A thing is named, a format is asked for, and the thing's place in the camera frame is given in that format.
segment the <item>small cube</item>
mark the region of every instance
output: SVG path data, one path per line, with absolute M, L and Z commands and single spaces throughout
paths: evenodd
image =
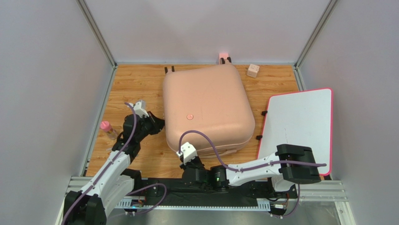
M 248 67 L 247 76 L 256 78 L 256 75 L 258 75 L 258 72 L 259 72 L 259 66 L 250 64 L 250 66 Z

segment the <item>wood grain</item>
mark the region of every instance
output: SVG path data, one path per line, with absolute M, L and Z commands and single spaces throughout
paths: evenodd
M 136 102 L 143 99 L 147 111 L 156 117 L 163 117 L 162 83 L 167 65 L 120 65 L 112 85 L 103 120 L 108 120 L 118 131 L 122 131 L 125 116 L 131 114 L 124 102 Z M 189 70 L 212 65 L 175 65 L 176 70 Z M 223 156 L 226 164 L 244 163 L 256 159 L 259 142 L 255 136 L 261 134 L 264 117 L 261 112 L 266 109 L 272 95 L 298 91 L 294 72 L 291 66 L 262 65 L 257 78 L 246 76 L 248 65 L 236 65 L 243 81 L 252 112 L 255 117 L 255 132 L 248 145 L 235 154 Z M 115 141 L 110 140 L 102 131 L 98 133 L 94 151 L 90 160 L 87 176 L 94 176 L 109 156 L 108 148 Z M 202 159 L 206 168 L 219 165 L 216 158 Z M 131 169 L 141 170 L 143 177 L 181 178 L 183 170 L 180 161 L 166 143 L 165 130 L 148 136 L 141 142 L 141 151 Z

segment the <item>plastic vial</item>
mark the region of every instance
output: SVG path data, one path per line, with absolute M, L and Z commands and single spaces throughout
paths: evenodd
M 108 121 L 101 122 L 100 128 L 107 134 L 110 139 L 114 140 L 118 137 L 118 133 L 114 128 L 112 128 L 111 124 Z

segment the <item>gray wall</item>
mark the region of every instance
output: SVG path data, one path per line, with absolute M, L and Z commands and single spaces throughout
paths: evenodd
M 397 224 L 399 1 L 341 0 L 301 68 L 334 90 L 332 174 L 359 225 Z
M 87 0 L 118 62 L 295 62 L 329 0 Z
M 74 0 L 0 7 L 0 224 L 54 224 L 110 80 Z

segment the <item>beige plastic case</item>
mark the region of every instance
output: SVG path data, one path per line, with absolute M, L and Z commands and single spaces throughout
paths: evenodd
M 185 131 L 206 134 L 221 155 L 242 149 L 252 137 L 255 119 L 241 82 L 232 64 L 169 72 L 163 81 L 166 140 L 177 151 Z M 203 158 L 215 157 L 208 141 L 199 134 L 187 134 Z

